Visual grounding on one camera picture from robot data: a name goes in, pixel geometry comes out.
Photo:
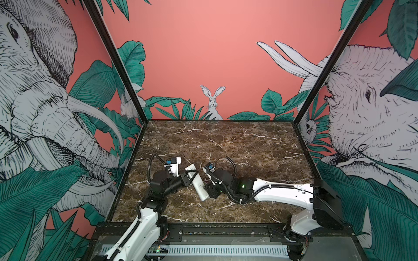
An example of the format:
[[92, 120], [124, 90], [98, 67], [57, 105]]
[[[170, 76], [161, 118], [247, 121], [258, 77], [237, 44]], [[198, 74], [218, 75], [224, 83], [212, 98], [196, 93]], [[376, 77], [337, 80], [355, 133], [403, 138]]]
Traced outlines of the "white remote control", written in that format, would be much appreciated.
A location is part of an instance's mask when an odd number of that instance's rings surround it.
[[[194, 164], [191, 164], [191, 165], [189, 165], [188, 167], [185, 168], [185, 170], [190, 170], [190, 169], [196, 169], [197, 170], [197, 168], [196, 168], [196, 166]], [[203, 181], [202, 181], [199, 173], [197, 173], [195, 175], [198, 175], [198, 176], [193, 181], [192, 185], [195, 188], [195, 190], [196, 190], [196, 192], [197, 192], [197, 194], [199, 196], [199, 199], [201, 201], [205, 201], [205, 200], [207, 200], [209, 198], [209, 195], [208, 195], [207, 191], [204, 188], [204, 183], [203, 183]]]

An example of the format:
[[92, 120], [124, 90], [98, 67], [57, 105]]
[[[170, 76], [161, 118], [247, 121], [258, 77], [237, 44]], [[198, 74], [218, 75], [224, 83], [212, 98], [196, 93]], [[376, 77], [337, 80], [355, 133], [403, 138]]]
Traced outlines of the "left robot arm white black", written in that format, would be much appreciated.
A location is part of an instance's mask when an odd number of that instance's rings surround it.
[[169, 235], [167, 218], [163, 216], [168, 196], [188, 187], [198, 177], [192, 164], [177, 176], [168, 170], [157, 171], [149, 181], [146, 197], [136, 206], [137, 217], [121, 238], [102, 256], [94, 261], [140, 261], [151, 246]]

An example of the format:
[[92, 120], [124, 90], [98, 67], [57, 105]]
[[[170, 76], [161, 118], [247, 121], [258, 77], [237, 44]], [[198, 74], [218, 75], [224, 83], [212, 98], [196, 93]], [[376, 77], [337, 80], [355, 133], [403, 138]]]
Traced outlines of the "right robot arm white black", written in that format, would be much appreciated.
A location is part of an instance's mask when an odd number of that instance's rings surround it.
[[237, 178], [212, 164], [203, 171], [210, 178], [205, 190], [213, 199], [223, 193], [240, 205], [269, 201], [303, 208], [283, 228], [286, 234], [305, 236], [320, 227], [332, 230], [345, 227], [341, 197], [322, 179], [315, 179], [312, 184], [285, 184], [253, 177]]

